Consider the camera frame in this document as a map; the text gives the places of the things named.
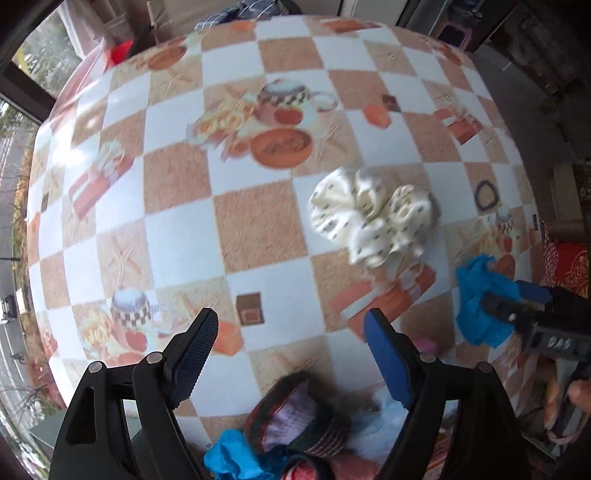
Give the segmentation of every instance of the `street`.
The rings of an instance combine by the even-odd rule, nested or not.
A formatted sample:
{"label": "street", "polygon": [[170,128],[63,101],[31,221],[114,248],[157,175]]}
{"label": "street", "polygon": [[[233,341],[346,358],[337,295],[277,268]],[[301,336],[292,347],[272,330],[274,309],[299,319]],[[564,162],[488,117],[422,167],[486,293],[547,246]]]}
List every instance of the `street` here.
{"label": "street", "polygon": [[[29,135],[27,132],[16,132],[12,138],[0,140],[0,257],[12,256],[12,204]],[[11,294],[14,295],[12,264],[0,261],[0,296]],[[30,384],[25,368],[11,359],[13,353],[20,352],[25,352],[25,344],[18,321],[0,326],[0,391],[6,400],[6,408],[23,431],[33,426],[34,420],[29,411],[20,411],[20,405],[28,394],[16,389]]]}

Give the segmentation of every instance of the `hand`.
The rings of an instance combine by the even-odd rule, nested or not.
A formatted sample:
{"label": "hand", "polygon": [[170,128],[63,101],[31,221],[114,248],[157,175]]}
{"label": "hand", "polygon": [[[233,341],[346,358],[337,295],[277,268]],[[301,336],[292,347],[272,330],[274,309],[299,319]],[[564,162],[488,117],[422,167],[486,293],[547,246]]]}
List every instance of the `hand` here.
{"label": "hand", "polygon": [[591,380],[580,380],[571,383],[569,399],[586,413],[591,413]]}

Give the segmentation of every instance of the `checkered tablecloth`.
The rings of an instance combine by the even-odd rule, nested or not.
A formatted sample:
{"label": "checkered tablecloth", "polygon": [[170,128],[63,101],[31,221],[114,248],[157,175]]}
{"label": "checkered tablecloth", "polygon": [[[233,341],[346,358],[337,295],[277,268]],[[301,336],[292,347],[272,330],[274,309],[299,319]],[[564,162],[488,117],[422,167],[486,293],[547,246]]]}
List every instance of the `checkered tablecloth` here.
{"label": "checkered tablecloth", "polygon": [[[434,194],[441,217],[419,262],[371,277],[312,231],[308,199],[338,167]],[[486,212],[482,180],[501,201]],[[34,308],[67,403],[91,361],[134,363],[214,308],[214,352],[177,410],[200,446],[299,369],[342,405],[362,404],[382,382],[367,305],[451,361],[492,362],[520,408],[536,359],[515,337],[497,349],[464,341],[454,271],[489,253],[508,276],[540,280],[536,214],[464,53],[352,20],[234,22],[108,71],[41,127],[27,216]]]}

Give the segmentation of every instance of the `blue gripper pad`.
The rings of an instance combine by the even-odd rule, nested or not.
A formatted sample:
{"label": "blue gripper pad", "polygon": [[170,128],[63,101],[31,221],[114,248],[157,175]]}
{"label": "blue gripper pad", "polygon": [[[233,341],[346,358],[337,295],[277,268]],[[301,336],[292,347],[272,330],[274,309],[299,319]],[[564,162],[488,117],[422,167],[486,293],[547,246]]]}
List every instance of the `blue gripper pad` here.
{"label": "blue gripper pad", "polygon": [[191,396],[205,360],[217,338],[217,313],[202,309],[164,364],[164,376],[173,386],[168,401],[177,408]]}
{"label": "blue gripper pad", "polygon": [[394,400],[409,409],[415,395],[411,386],[407,363],[395,347],[391,337],[400,335],[392,328],[379,309],[371,309],[365,314],[365,338],[375,362],[378,364],[386,386]]}

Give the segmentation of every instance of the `glass window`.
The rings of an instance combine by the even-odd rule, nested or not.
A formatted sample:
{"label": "glass window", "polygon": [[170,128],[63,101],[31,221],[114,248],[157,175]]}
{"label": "glass window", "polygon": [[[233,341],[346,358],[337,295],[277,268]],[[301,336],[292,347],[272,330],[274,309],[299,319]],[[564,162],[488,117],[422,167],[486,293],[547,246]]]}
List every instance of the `glass window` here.
{"label": "glass window", "polygon": [[54,11],[27,37],[12,61],[47,93],[57,97],[81,59]]}
{"label": "glass window", "polygon": [[[0,101],[0,232],[7,239],[0,242],[0,255],[20,258],[4,260],[0,267],[1,274],[9,278],[12,274],[16,289],[23,291],[28,291],[25,216],[37,130],[37,124]],[[28,313],[13,318],[15,305],[6,300],[10,299],[6,294],[2,301],[10,308],[8,314],[2,310],[4,325],[0,328],[0,434],[35,480],[47,479],[48,457],[30,429],[63,408],[63,402],[54,399],[55,383],[32,306]]]}

